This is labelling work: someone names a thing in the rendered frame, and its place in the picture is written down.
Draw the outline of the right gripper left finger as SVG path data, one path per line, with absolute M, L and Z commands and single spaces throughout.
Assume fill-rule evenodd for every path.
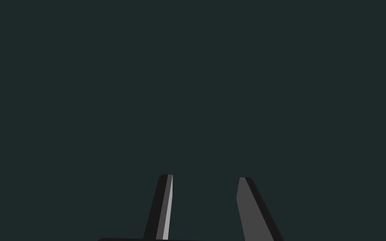
M 173 198 L 173 175 L 162 174 L 157 182 L 152 206 L 144 231 L 143 239 L 167 240 Z

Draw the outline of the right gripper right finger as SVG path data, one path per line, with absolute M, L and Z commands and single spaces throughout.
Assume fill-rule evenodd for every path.
M 252 178 L 239 178 L 236 202 L 245 241 L 284 241 Z

